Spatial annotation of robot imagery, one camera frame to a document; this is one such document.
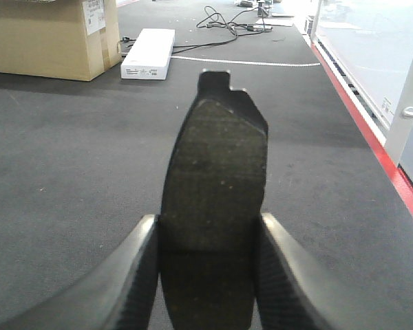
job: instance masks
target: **white sheet of paper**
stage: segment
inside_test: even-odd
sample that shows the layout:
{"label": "white sheet of paper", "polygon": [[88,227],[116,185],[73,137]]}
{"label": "white sheet of paper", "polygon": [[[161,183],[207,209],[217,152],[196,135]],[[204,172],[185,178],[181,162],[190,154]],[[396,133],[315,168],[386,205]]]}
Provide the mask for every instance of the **white sheet of paper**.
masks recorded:
{"label": "white sheet of paper", "polygon": [[[265,25],[276,25],[276,26],[292,26],[292,19],[264,19]],[[262,19],[259,19],[255,24],[263,24]]]}
{"label": "white sheet of paper", "polygon": [[101,30],[102,28],[105,28],[103,0],[84,0],[83,10],[85,27],[88,36]]}

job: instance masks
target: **red floor stripe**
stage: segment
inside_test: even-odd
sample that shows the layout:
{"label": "red floor stripe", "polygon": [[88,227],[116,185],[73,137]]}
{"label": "red floor stripe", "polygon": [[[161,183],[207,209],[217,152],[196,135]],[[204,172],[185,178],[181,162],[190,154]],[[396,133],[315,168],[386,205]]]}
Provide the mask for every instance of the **red floor stripe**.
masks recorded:
{"label": "red floor stripe", "polygon": [[319,59],[324,69],[326,70],[326,73],[329,76],[330,81],[337,90],[339,97],[343,100],[343,103],[347,107],[347,110],[349,111],[353,120],[357,124],[363,137],[366,139],[373,153],[381,163],[384,171],[387,173],[387,176],[389,177],[390,181],[393,183],[393,186],[396,188],[396,191],[398,192],[399,196],[401,196],[401,199],[403,200],[403,202],[405,203],[408,210],[413,216],[413,185],[406,177],[405,173],[393,164],[392,160],[390,159],[390,156],[381,146],[378,139],[368,126],[367,122],[359,113],[357,107],[350,99],[349,95],[346,93],[344,88],[341,86],[341,83],[333,74],[332,70],[329,68],[323,56],[319,53],[318,49],[314,45],[312,45],[311,48],[315,56]]}

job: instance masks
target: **electronic device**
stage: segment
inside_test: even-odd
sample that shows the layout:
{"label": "electronic device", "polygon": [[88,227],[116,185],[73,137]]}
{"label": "electronic device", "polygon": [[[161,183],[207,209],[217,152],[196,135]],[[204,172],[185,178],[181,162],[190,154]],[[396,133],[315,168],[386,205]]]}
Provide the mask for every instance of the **electronic device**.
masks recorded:
{"label": "electronic device", "polygon": [[164,80],[167,77],[175,30],[142,29],[121,64],[123,79]]}
{"label": "electronic device", "polygon": [[273,30],[273,27],[272,26],[267,26],[267,25],[263,26],[263,25],[260,25],[260,24],[257,24],[257,25],[254,24],[248,30],[256,31],[256,32],[270,32],[270,31]]}
{"label": "electronic device", "polygon": [[247,7],[247,8],[252,8],[254,7],[254,1],[251,0],[240,0],[237,3],[237,6],[239,7]]}

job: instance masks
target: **black cable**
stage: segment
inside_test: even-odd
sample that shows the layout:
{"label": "black cable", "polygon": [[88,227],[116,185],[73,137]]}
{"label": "black cable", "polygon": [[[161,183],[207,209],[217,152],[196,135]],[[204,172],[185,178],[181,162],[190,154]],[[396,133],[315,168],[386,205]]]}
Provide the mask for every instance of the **black cable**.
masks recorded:
{"label": "black cable", "polygon": [[[211,9],[213,11],[212,14],[208,12],[208,9]],[[219,41],[219,42],[214,42],[214,43],[203,43],[203,44],[197,44],[197,45],[176,45],[173,46],[173,48],[185,48],[181,50],[176,50],[173,52],[173,54],[179,54],[182,52],[187,52],[189,50],[194,50],[199,47],[208,47],[208,46],[219,46],[219,45],[226,45],[227,43],[231,43],[233,41],[236,41],[239,36],[252,36],[255,34],[261,34],[264,32],[270,32],[270,30],[266,30],[265,22],[264,22],[264,16],[265,14],[267,15],[266,11],[262,9],[262,22],[263,22],[263,30],[262,31],[256,31],[256,32],[251,32],[251,33],[244,33],[244,34],[239,34],[239,30],[246,30],[250,31],[250,27],[253,26],[251,24],[239,24],[234,22],[234,20],[239,17],[239,15],[245,13],[245,12],[252,12],[253,10],[258,9],[258,7],[255,7],[251,10],[243,10],[239,12],[237,15],[235,15],[229,22],[225,20],[225,18],[222,16],[221,13],[219,13],[214,7],[210,5],[206,5],[204,7],[204,11],[207,15],[207,17],[203,20],[201,20],[199,23],[196,24],[197,28],[226,28],[228,31],[233,35],[232,39],[229,39],[227,41]]]}

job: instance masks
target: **label on cardboard box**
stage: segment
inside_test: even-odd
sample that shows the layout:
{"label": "label on cardboard box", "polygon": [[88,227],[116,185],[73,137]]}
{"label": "label on cardboard box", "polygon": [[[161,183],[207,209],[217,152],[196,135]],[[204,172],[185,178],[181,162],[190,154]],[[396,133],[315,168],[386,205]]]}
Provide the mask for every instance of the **label on cardboard box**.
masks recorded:
{"label": "label on cardboard box", "polygon": [[87,35],[105,28],[103,0],[84,0],[83,11]]}

